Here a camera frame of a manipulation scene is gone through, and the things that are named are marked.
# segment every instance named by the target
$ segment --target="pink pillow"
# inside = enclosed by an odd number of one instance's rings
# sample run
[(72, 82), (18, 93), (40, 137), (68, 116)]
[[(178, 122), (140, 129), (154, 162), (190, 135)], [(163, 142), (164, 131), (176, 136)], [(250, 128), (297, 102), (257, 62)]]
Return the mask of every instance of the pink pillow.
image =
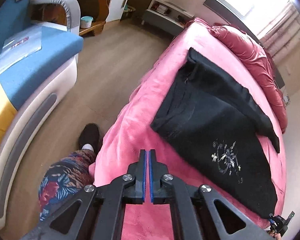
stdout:
[(282, 133), (284, 133), (288, 125), (287, 113), (274, 84), (274, 73), (263, 48), (249, 35), (231, 26), (213, 26), (209, 32), (241, 60), (258, 82), (279, 121)]

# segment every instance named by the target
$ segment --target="wall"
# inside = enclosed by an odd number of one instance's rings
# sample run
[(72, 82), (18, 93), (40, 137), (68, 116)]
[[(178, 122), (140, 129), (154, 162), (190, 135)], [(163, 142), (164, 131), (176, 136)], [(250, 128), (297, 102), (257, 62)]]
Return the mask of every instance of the wall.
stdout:
[(296, 213), (283, 240), (292, 240), (300, 230), (300, 90), (290, 96), (287, 106), (288, 127), (283, 135), (286, 165), (287, 189), (282, 216), (287, 218), (291, 211)]
[(166, 0), (172, 2), (186, 11), (194, 14), (196, 17), (200, 17), (205, 20), (210, 25), (213, 25), (215, 22), (224, 23), (227, 22), (221, 18), (219, 15), (208, 9), (203, 5), (205, 0)]
[(300, 43), (277, 66), (289, 96), (295, 94), (300, 89)]

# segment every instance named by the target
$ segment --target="floral pants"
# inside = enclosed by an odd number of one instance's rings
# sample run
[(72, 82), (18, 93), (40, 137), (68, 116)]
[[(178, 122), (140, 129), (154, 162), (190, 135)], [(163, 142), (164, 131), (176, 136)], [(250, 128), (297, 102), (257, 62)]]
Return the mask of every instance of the floral pants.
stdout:
[(91, 150), (78, 150), (50, 166), (39, 187), (40, 221), (55, 212), (85, 185), (92, 184), (89, 165), (95, 162)]

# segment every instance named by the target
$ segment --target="white cabinet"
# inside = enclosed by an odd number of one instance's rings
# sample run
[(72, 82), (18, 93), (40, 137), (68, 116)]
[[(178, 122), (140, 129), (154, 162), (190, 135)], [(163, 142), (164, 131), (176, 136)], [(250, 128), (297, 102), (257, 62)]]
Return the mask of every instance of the white cabinet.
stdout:
[(120, 20), (127, 0), (111, 0), (107, 22)]

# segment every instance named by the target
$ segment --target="hand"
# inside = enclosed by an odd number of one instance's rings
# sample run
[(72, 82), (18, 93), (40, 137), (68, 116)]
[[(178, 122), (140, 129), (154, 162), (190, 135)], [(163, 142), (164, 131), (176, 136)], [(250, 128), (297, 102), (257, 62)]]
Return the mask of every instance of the hand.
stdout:
[(282, 240), (281, 235), (275, 233), (274, 231), (269, 233), (272, 237), (274, 237), (276, 240)]

